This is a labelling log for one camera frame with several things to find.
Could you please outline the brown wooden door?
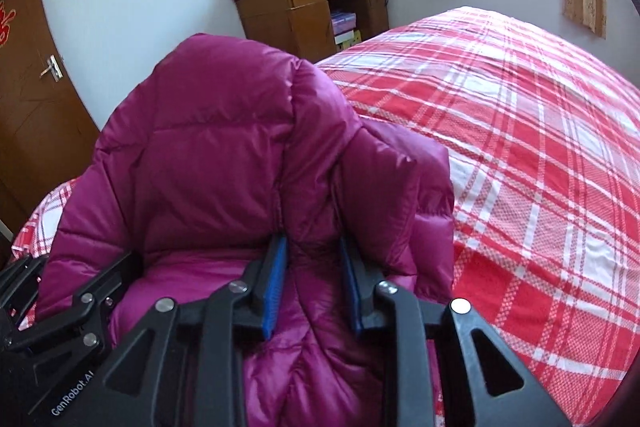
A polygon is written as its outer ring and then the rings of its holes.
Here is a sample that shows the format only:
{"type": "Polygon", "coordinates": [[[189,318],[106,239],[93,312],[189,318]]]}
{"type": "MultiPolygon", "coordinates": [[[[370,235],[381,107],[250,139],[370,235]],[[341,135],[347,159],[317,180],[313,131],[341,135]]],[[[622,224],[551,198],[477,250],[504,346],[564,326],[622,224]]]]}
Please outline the brown wooden door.
{"type": "Polygon", "coordinates": [[[99,130],[68,77],[42,0],[1,0],[1,222],[15,234],[88,167],[99,130]],[[64,77],[40,78],[53,54],[64,77]]]}

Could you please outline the magenta quilted down jacket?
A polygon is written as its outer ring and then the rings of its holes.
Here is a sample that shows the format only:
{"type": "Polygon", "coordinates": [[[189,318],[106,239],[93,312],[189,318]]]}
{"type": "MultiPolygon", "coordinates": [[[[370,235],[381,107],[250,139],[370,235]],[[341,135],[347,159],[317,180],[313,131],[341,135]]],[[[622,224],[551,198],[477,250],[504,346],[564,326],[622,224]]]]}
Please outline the magenta quilted down jacket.
{"type": "Polygon", "coordinates": [[[107,121],[64,207],[36,317],[128,251],[142,277],[115,308],[121,340],[160,298],[237,279],[273,235],[288,272],[273,337],[244,366],[253,426],[376,426],[382,361],[350,330],[340,239],[394,283],[444,303],[454,278],[446,148],[363,120],[318,67],[262,43],[197,34],[107,121]]]}

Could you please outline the books on desk shelf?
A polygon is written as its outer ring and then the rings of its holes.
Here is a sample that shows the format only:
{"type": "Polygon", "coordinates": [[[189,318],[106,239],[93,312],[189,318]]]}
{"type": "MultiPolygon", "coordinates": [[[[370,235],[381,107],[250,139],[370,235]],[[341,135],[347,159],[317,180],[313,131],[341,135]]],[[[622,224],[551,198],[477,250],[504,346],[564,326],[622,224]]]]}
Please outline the books on desk shelf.
{"type": "Polygon", "coordinates": [[[334,42],[339,51],[346,50],[362,41],[357,27],[357,15],[352,12],[332,12],[332,30],[334,42]]]}

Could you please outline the wooden desk cabinet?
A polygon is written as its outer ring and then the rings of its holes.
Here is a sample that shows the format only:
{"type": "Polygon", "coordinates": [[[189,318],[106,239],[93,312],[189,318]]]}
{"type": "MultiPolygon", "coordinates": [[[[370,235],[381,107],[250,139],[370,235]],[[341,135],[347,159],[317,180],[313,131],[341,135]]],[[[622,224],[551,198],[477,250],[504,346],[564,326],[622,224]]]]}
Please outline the wooden desk cabinet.
{"type": "Polygon", "coordinates": [[[388,0],[233,0],[246,38],[318,62],[338,52],[332,12],[357,15],[363,40],[390,29],[388,0]]]}

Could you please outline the red plaid bed sheet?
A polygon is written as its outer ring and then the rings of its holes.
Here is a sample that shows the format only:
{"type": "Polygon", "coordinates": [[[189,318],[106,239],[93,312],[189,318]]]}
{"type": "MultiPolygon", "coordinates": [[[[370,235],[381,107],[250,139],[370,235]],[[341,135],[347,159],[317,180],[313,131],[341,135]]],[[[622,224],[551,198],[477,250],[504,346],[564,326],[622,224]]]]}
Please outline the red plaid bed sheet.
{"type": "Polygon", "coordinates": [[[446,148],[450,298],[472,301],[574,424],[595,419],[639,349],[638,90],[547,31],[472,8],[314,66],[361,119],[446,148]]]}

